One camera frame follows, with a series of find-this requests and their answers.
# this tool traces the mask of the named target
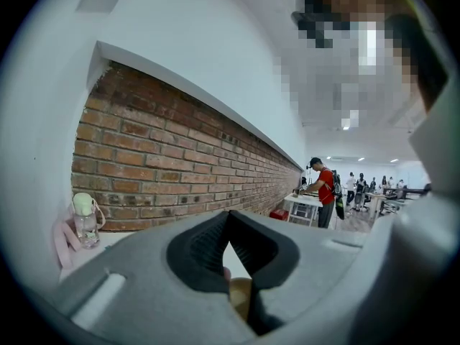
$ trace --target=white shirt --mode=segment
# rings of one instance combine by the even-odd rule
[[[353,190],[355,182],[356,179],[351,176],[346,182],[346,189]]]

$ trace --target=black pants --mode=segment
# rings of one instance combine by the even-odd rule
[[[329,204],[323,204],[323,207],[318,212],[318,227],[327,229],[331,220],[332,211],[334,210],[334,201]]]
[[[354,191],[349,190],[348,195],[346,196],[346,205],[349,205],[354,198]]]

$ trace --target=man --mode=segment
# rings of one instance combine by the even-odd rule
[[[363,193],[365,185],[366,185],[366,180],[364,180],[364,174],[361,172],[359,174],[359,179],[356,182],[356,197],[354,199],[354,209],[356,211],[359,211],[359,209],[361,208],[362,202],[364,202],[364,199],[362,198],[362,193]]]
[[[350,173],[350,178],[346,181],[346,189],[347,195],[346,195],[346,205],[350,206],[350,202],[354,198],[354,186],[357,184],[356,179],[354,178],[353,173]]]
[[[311,159],[310,167],[320,172],[319,177],[314,184],[301,193],[306,194],[318,191],[319,201],[323,204],[323,208],[320,209],[318,215],[318,227],[327,229],[334,210],[335,198],[332,194],[334,190],[334,174],[317,157]]]
[[[370,193],[373,193],[375,192],[375,186],[377,185],[377,183],[375,182],[375,178],[372,178],[372,182],[371,182],[371,185],[369,187],[369,192]]]

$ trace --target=water bottle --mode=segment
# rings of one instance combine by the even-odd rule
[[[104,214],[99,209],[97,202],[87,193],[77,193],[73,197],[75,214],[73,220],[77,231],[78,240],[83,248],[91,249],[99,244],[100,229],[105,224]],[[102,224],[96,220],[96,209],[101,212]]]

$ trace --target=red shirt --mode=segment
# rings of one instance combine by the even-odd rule
[[[322,169],[318,180],[324,182],[323,186],[318,190],[319,201],[322,204],[330,204],[334,201],[334,195],[332,190],[334,189],[334,174],[327,167]]]

